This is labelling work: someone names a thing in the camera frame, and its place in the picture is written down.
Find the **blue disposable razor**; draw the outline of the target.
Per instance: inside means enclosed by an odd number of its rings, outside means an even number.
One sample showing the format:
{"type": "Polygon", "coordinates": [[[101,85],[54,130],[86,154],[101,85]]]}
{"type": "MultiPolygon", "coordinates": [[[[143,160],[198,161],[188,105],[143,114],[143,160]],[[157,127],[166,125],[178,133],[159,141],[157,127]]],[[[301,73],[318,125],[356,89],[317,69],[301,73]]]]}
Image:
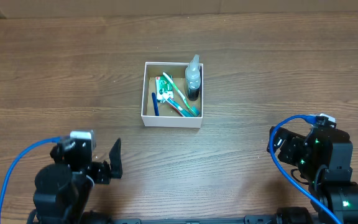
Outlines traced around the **blue disposable razor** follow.
{"type": "Polygon", "coordinates": [[[157,95],[152,92],[152,102],[153,102],[153,107],[154,107],[154,113],[156,116],[160,116],[159,114],[159,109],[158,109],[158,100],[157,100],[157,95]]]}

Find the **green Dettol soap bar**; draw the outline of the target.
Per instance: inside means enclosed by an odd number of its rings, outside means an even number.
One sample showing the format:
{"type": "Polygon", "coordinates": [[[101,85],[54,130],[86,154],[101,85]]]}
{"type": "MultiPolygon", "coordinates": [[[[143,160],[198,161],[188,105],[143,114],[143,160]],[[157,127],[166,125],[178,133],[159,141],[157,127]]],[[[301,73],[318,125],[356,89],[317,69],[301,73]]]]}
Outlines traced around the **green Dettol soap bar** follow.
{"type": "Polygon", "coordinates": [[[156,98],[159,103],[165,101],[165,97],[174,98],[173,86],[165,76],[155,77],[156,98]]]}

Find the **teal toothpaste tube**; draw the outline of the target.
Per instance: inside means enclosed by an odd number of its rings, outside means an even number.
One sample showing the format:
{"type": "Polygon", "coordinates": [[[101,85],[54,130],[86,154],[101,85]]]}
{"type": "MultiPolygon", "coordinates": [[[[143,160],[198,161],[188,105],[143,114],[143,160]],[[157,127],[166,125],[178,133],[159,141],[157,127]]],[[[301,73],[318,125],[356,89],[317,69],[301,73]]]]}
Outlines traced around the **teal toothpaste tube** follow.
{"type": "Polygon", "coordinates": [[[180,116],[182,117],[194,117],[192,113],[183,109],[173,98],[167,97],[163,100],[165,103],[168,103],[180,116]]]}

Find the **green white toothbrush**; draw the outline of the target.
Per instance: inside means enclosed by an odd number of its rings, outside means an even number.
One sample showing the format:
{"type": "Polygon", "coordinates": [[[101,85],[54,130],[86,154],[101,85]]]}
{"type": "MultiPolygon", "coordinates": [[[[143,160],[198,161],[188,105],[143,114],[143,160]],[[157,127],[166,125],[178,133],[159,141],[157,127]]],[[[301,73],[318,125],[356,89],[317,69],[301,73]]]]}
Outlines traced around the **green white toothbrush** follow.
{"type": "Polygon", "coordinates": [[[186,96],[179,90],[179,88],[176,86],[176,84],[173,82],[173,80],[170,78],[170,76],[168,74],[166,74],[165,72],[163,72],[163,76],[167,79],[167,81],[172,85],[172,87],[177,91],[177,93],[180,95],[180,97],[182,98],[184,104],[187,106],[187,108],[190,110],[190,112],[195,115],[198,116],[200,114],[200,112],[195,108],[195,107],[191,107],[187,100],[186,100],[186,96]]]}

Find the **clear foam soap pump bottle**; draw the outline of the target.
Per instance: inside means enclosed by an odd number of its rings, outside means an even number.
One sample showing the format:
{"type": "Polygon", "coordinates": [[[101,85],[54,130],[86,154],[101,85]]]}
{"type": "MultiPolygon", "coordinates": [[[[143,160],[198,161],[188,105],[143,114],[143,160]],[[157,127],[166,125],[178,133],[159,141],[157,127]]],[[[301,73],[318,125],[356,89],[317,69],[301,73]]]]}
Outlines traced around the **clear foam soap pump bottle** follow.
{"type": "Polygon", "coordinates": [[[185,91],[189,100],[195,101],[199,97],[201,86],[200,56],[196,54],[185,70],[185,91]]]}

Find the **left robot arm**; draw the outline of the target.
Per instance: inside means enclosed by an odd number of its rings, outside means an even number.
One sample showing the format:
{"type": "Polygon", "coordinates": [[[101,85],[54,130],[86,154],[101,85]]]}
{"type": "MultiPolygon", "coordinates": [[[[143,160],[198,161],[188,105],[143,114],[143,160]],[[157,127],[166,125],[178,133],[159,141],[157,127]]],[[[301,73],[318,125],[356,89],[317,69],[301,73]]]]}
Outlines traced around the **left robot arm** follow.
{"type": "Polygon", "coordinates": [[[35,209],[27,223],[71,224],[112,223],[111,216],[85,207],[96,184],[108,185],[111,179],[123,175],[121,139],[109,152],[109,162],[94,162],[96,148],[94,131],[71,131],[60,138],[50,151],[54,163],[45,166],[35,176],[35,209]]]}

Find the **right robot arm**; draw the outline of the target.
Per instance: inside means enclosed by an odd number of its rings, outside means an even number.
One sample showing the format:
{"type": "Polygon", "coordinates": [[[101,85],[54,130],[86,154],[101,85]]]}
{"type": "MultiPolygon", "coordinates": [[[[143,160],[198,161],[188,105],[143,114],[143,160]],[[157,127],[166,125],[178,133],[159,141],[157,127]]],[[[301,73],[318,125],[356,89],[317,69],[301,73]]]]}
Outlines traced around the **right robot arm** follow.
{"type": "Polygon", "coordinates": [[[277,210],[275,223],[358,223],[358,184],[351,180],[353,144],[326,114],[297,114],[269,131],[267,152],[279,172],[309,198],[307,208],[277,210]]]}

